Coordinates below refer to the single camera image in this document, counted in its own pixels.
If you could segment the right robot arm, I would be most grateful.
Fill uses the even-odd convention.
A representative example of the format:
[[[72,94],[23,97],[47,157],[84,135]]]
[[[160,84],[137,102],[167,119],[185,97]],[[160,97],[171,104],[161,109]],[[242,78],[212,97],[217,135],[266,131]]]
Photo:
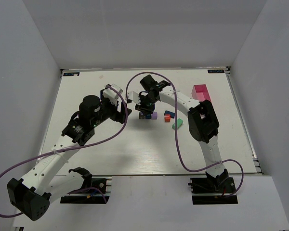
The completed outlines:
[[[153,113],[155,103],[160,101],[187,116],[189,132],[198,141],[204,156],[208,184],[215,191],[219,190],[228,178],[228,171],[218,147],[219,121],[212,103],[192,99],[179,92],[169,80],[157,82],[151,75],[142,78],[140,84],[146,95],[128,93],[128,99],[135,102],[135,109],[146,116]]]

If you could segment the green wooden block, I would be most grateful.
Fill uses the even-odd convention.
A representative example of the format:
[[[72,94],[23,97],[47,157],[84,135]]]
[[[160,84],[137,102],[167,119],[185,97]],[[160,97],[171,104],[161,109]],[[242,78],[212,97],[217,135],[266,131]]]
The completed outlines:
[[[179,129],[183,125],[184,121],[181,118],[178,118],[172,125],[172,129]]]

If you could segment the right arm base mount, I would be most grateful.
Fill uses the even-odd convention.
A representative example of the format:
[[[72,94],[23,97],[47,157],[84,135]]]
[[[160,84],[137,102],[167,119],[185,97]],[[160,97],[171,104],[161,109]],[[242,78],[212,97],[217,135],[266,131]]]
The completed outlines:
[[[232,177],[222,183],[219,189],[211,187],[207,178],[191,178],[188,186],[191,188],[193,205],[238,204],[237,195],[230,196],[236,190]]]

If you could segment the long dark blue block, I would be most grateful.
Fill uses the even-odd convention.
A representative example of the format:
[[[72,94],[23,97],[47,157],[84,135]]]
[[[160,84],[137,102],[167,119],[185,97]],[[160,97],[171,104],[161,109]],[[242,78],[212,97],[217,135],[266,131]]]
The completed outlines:
[[[164,115],[169,115],[171,118],[174,118],[175,117],[175,112],[171,112],[171,111],[165,110]]]

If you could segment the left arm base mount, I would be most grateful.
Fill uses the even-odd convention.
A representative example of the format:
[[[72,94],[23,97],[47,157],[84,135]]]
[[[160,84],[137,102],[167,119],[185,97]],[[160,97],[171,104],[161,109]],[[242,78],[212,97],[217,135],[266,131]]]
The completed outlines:
[[[112,177],[92,177],[91,189],[67,194],[60,204],[105,205],[111,194]]]

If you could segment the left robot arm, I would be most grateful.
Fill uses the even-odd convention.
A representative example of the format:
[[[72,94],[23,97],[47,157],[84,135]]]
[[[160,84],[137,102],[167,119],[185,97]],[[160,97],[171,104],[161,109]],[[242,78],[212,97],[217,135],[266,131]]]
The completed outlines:
[[[95,134],[95,129],[108,119],[126,125],[131,110],[122,97],[122,89],[107,85],[101,95],[83,98],[79,109],[71,116],[57,143],[20,179],[7,184],[10,202],[30,220],[40,219],[50,204],[73,191],[91,188],[92,174],[81,167],[69,170],[62,180],[54,180],[58,171]]]

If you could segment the pink plastic bin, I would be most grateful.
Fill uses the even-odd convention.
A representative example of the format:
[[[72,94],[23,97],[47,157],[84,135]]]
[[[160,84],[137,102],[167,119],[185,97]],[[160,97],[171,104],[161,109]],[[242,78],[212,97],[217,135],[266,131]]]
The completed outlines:
[[[198,101],[205,101],[208,100],[211,102],[210,94],[207,89],[206,84],[197,84],[194,85],[192,88],[192,98]]]

